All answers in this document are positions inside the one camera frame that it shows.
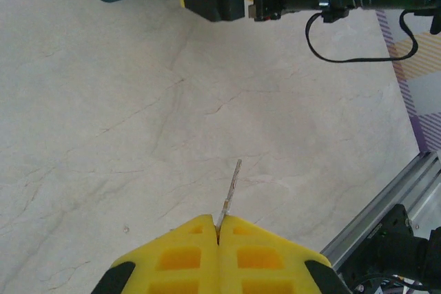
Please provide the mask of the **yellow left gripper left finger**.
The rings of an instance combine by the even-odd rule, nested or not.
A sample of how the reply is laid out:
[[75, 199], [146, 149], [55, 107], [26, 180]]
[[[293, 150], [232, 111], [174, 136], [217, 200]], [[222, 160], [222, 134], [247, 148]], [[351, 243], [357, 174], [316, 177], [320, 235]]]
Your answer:
[[212, 216], [197, 216], [122, 255], [91, 294], [220, 294]]

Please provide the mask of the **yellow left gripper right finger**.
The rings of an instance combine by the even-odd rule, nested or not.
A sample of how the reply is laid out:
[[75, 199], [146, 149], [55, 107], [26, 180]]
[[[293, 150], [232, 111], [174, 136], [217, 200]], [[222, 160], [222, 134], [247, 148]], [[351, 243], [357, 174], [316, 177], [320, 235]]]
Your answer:
[[236, 216], [220, 228], [221, 294], [351, 294], [329, 260]]

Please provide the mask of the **aluminium front rail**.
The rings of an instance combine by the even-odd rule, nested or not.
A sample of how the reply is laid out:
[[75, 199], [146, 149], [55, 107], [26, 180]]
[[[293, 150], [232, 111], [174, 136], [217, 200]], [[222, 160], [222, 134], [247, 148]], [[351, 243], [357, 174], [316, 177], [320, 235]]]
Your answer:
[[441, 157], [419, 153], [372, 201], [321, 251], [338, 270], [377, 223], [394, 205], [405, 207], [409, 225], [419, 236], [441, 226]]

